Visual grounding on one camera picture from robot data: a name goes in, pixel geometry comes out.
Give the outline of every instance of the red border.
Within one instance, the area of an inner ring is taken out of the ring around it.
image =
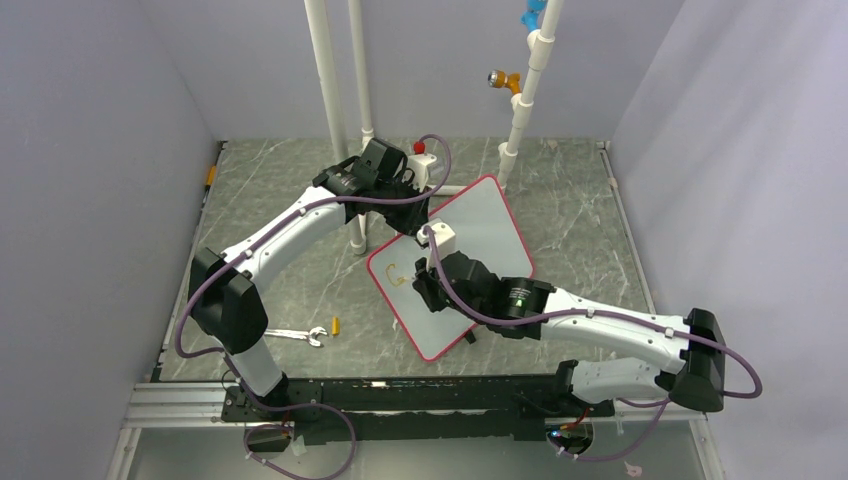
[[[506,211],[507,211],[507,213],[509,213],[509,218],[512,220],[512,225],[515,227],[515,231],[518,232],[518,239],[521,240],[521,245],[524,247],[524,252],[527,254],[527,259],[530,260],[530,275],[529,276],[533,277],[533,275],[536,273],[536,264],[533,262],[533,257],[530,255],[530,250],[527,249],[527,243],[524,241],[524,235],[521,234],[521,230],[518,228],[518,224],[515,222],[515,215],[513,215],[512,209],[509,207],[509,202],[506,201],[506,196],[503,193],[503,189],[501,188],[500,184],[498,183],[497,177],[495,177],[494,175],[483,175],[482,177],[478,178],[477,180],[474,181],[474,183],[463,188],[462,190],[459,191],[459,193],[457,193],[456,195],[454,195],[453,197],[448,199],[448,201],[446,201],[445,203],[443,203],[443,204],[439,205],[438,207],[434,208],[433,210],[431,210],[430,216],[432,216],[434,213],[436,213],[439,210],[441,210],[442,208],[444,208],[445,205],[456,200],[460,195],[462,195],[463,193],[465,193],[469,189],[471,189],[471,187],[477,185],[478,183],[482,182],[483,180],[485,180],[487,178],[491,178],[492,180],[494,180],[495,185],[498,187],[498,191],[501,194],[501,199],[503,199],[504,205],[506,206]],[[383,299],[386,301],[386,304],[392,310],[392,313],[394,314],[394,316],[397,319],[398,323],[400,324],[401,328],[403,328],[403,331],[406,332],[406,336],[409,337],[409,340],[412,343],[412,346],[415,347],[415,351],[418,352],[418,356],[421,357],[425,362],[435,362],[436,360],[439,359],[439,357],[441,357],[448,350],[450,350],[451,347],[453,347],[454,345],[459,343],[459,341],[462,340],[462,338],[465,336],[465,334],[470,332],[471,330],[473,330],[474,327],[477,326],[477,324],[475,323],[475,324],[472,324],[470,327],[468,327],[468,330],[463,332],[462,335],[457,337],[456,340],[451,342],[450,345],[445,347],[445,349],[442,350],[441,352],[437,353],[436,356],[434,356],[433,358],[427,358],[421,353],[421,350],[418,348],[418,345],[415,343],[415,340],[412,339],[412,335],[409,334],[409,330],[406,329],[406,325],[404,325],[403,320],[400,319],[400,315],[398,315],[397,310],[395,310],[395,307],[392,305],[392,302],[389,301],[388,295],[386,295],[386,292],[383,290],[383,287],[380,286],[380,282],[377,280],[377,276],[374,275],[374,271],[371,270],[371,260],[374,258],[374,256],[377,255],[378,253],[382,252],[386,248],[388,248],[389,245],[395,243],[402,236],[403,235],[398,234],[398,235],[395,236],[395,238],[389,240],[388,242],[386,242],[383,246],[381,246],[377,250],[374,250],[371,253],[371,255],[368,255],[368,260],[365,261],[365,266],[368,269],[368,274],[371,275],[371,279],[374,280],[374,284],[377,285],[377,289],[380,290],[380,294],[383,295]]]

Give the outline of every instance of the gray wall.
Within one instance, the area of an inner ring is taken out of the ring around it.
[[[325,137],[302,0],[141,0],[216,137]],[[347,2],[330,25],[351,136],[359,134]],[[363,0],[378,135],[506,136],[493,68],[527,73],[520,0]],[[529,135],[611,138],[682,0],[567,0]]]
[[[848,478],[846,50],[844,2],[688,0],[613,139],[659,306],[763,377],[711,417],[729,478]]]
[[[215,145],[136,0],[0,8],[0,477],[106,473]]]

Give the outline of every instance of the gray marble surface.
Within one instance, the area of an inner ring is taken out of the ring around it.
[[[414,141],[388,140],[406,151]],[[468,184],[480,175],[497,173],[497,146],[504,139],[449,141],[454,169],[448,183]],[[358,146],[351,141],[350,151]],[[436,148],[430,151],[440,154]],[[332,159],[331,145],[324,139],[227,143],[205,207],[199,245],[221,251],[247,238],[290,206]],[[526,139],[506,193],[535,261],[536,278],[593,300],[647,311],[594,140]],[[369,218],[369,252],[392,236],[381,217]],[[341,319],[341,334],[327,339],[324,348],[268,339],[290,377],[552,373],[562,360],[601,360],[610,354],[573,342],[509,340],[477,328],[475,344],[460,342],[439,360],[424,362],[394,324],[365,259],[351,253],[347,230],[340,229],[283,271],[263,296],[269,328],[329,329],[333,316]],[[213,342],[189,321],[183,345],[193,351]],[[171,349],[161,379],[218,379],[224,369],[219,357],[183,360]]]

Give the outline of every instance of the marble tabletop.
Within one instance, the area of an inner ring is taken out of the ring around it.
[[[390,138],[412,151],[412,138]],[[449,139],[454,169],[449,184],[468,184],[497,173],[501,138]],[[351,152],[359,141],[351,141]],[[431,146],[436,155],[440,150]],[[214,251],[238,243],[290,206],[321,168],[333,163],[326,139],[231,141],[218,164],[200,226],[200,247]],[[633,255],[596,143],[588,138],[529,138],[506,189],[536,264],[535,278],[604,303],[647,311]],[[368,219],[368,251],[394,236],[382,217]],[[553,373],[567,359],[602,360],[611,352],[567,341],[510,340],[485,328],[477,342],[460,342],[437,361],[423,361],[395,322],[366,268],[350,250],[347,230],[316,242],[284,270],[263,295],[269,328],[329,329],[341,334],[324,348],[269,338],[271,352],[293,378],[502,375]],[[181,301],[185,303],[186,292]],[[188,350],[213,345],[193,321],[183,338]],[[218,379],[216,356],[183,360],[170,349],[161,380]]]

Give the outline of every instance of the wrench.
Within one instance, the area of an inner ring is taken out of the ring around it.
[[[292,338],[295,340],[305,340],[313,347],[323,347],[324,345],[318,340],[318,335],[327,335],[327,329],[324,327],[315,327],[312,330],[285,330],[285,329],[270,329],[265,330],[265,335],[269,337]]]

